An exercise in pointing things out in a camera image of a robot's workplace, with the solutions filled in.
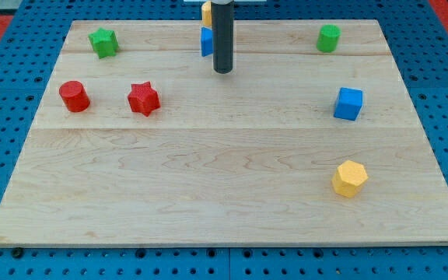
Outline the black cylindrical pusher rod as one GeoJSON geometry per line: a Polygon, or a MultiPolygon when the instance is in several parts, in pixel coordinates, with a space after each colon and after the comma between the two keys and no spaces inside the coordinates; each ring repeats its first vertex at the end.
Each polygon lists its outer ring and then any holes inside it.
{"type": "Polygon", "coordinates": [[[234,1],[211,0],[213,68],[219,74],[233,70],[234,1]]]}

